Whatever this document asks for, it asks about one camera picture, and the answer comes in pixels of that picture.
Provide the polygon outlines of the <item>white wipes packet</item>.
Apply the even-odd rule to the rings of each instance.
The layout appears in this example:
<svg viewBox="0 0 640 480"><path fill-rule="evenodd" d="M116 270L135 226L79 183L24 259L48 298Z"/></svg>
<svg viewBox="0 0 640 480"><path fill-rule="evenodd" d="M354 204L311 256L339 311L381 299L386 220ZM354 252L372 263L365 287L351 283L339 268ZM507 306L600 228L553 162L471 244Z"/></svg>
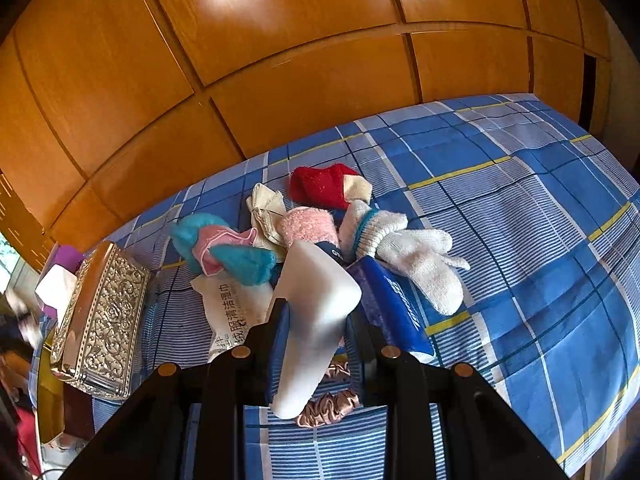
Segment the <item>white wipes packet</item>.
<svg viewBox="0 0 640 480"><path fill-rule="evenodd" d="M244 344L248 331L268 318L273 288L269 282L242 285L227 271L190 281L201 295L205 317L213 336L207 361Z"/></svg>

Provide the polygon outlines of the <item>white foam sock form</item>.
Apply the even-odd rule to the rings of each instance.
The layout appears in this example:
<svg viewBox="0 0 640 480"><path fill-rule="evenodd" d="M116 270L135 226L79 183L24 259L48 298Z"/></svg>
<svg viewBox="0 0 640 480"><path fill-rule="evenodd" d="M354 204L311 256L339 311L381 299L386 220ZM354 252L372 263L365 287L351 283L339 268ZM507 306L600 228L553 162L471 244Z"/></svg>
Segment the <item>white foam sock form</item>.
<svg viewBox="0 0 640 480"><path fill-rule="evenodd" d="M296 240L288 248L272 299L284 299L290 307L290 328L270 408L280 419L293 419L322 382L346 318L360 303L361 289L320 247Z"/></svg>

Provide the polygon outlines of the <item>teal pink plush toy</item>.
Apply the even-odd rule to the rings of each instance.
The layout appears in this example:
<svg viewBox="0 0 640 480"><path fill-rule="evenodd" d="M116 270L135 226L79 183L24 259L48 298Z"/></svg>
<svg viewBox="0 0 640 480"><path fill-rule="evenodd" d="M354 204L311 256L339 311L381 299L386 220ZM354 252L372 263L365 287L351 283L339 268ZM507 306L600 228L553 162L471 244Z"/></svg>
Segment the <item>teal pink plush toy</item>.
<svg viewBox="0 0 640 480"><path fill-rule="evenodd" d="M245 286L267 283L278 263L272 250L254 245L255 228L238 232L224 219L207 212L178 220L170 229L170 238L193 273L214 276L227 271Z"/></svg>

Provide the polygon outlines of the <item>white knit mitten socks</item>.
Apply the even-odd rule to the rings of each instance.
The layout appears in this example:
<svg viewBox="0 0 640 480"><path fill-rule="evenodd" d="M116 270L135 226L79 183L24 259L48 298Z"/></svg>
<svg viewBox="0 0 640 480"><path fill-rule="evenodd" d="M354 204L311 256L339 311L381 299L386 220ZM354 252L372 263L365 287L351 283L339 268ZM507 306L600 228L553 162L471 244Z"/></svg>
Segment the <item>white knit mitten socks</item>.
<svg viewBox="0 0 640 480"><path fill-rule="evenodd" d="M370 207L355 200L338 229L345 259L365 256L383 261L413 281L441 315L453 315L463 302L464 291L457 270L470 264L450 254L452 237L439 229L410 230L405 214Z"/></svg>

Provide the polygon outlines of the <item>pink fuzzy towel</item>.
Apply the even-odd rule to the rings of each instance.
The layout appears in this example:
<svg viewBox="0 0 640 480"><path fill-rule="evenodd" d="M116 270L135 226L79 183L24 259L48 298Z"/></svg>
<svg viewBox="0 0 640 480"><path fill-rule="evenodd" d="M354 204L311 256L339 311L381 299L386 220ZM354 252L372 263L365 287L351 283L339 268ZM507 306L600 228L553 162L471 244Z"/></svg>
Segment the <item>pink fuzzy towel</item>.
<svg viewBox="0 0 640 480"><path fill-rule="evenodd" d="M278 232L286 247L291 247L296 240L312 244L327 242L333 246L340 244L332 214L314 207L289 210L280 221Z"/></svg>

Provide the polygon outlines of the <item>cream cloth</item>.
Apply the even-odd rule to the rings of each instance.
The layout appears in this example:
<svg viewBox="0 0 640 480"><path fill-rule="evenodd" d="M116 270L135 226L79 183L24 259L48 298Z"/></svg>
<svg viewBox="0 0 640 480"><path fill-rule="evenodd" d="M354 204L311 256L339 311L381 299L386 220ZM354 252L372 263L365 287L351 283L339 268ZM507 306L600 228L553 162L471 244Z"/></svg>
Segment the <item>cream cloth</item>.
<svg viewBox="0 0 640 480"><path fill-rule="evenodd" d="M250 214L250 225L256 230L253 245L270 250L277 262L283 262L286 243L279 232L279 226L286 215L286 208L282 193L256 183L245 203Z"/></svg>

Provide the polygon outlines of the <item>red fuzzy sock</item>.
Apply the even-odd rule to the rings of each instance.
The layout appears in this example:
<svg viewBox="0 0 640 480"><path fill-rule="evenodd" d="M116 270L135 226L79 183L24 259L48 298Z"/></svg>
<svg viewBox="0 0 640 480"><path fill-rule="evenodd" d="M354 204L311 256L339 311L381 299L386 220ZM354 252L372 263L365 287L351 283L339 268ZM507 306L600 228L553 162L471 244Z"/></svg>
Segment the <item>red fuzzy sock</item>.
<svg viewBox="0 0 640 480"><path fill-rule="evenodd" d="M355 200L370 203L372 184L344 164L298 167L292 173L288 195L301 205L346 210Z"/></svg>

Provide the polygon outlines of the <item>ornate silver gold tray box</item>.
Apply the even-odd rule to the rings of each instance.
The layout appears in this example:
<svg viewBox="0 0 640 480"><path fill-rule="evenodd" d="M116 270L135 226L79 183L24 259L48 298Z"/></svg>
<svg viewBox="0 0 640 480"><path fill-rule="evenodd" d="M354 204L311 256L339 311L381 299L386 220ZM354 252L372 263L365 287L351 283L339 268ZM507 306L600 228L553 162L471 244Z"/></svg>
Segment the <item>ornate silver gold tray box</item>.
<svg viewBox="0 0 640 480"><path fill-rule="evenodd" d="M131 393L134 349L150 271L104 240L83 262L50 353L52 374L89 396Z"/></svg>

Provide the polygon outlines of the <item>wooden wardrobe wall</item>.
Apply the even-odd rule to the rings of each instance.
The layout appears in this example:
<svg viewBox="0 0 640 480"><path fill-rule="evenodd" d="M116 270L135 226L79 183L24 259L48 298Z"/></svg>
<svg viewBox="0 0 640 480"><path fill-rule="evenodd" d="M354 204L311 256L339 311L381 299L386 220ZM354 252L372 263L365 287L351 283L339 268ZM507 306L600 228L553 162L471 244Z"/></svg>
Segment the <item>wooden wardrobe wall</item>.
<svg viewBox="0 0 640 480"><path fill-rule="evenodd" d="M38 269L270 148L457 96L600 132L610 81L599 0L30 0L1 45L1 231Z"/></svg>

